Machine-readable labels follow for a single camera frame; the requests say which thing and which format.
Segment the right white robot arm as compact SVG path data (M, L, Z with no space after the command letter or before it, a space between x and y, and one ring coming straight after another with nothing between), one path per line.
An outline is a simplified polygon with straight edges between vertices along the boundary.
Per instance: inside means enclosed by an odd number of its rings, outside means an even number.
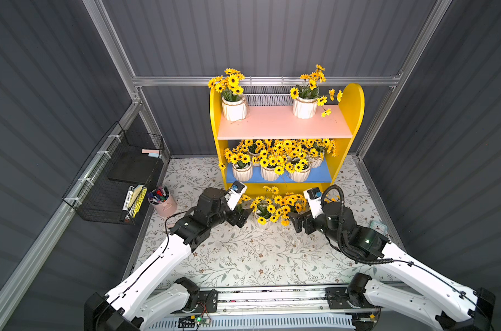
M376 230L357 224L350 208L338 202L288 218L297 233L322 233L331 247L356 263L376 266L412 288L411 292L356 273L346 294L351 306L391 309L434 330L493 330L495 295L453 281L417 259Z

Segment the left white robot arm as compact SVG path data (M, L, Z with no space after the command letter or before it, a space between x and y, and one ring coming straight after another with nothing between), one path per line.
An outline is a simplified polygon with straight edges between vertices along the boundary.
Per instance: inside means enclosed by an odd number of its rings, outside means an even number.
M130 276L105 295L93 294L84 305L85 330L146 330L176 311L191 313L199 286L182 277L155 295L159 284L224 222L242 227L250 210L239 209L246 185L235 181L227 190L207 188L197 205L170 229L166 241Z

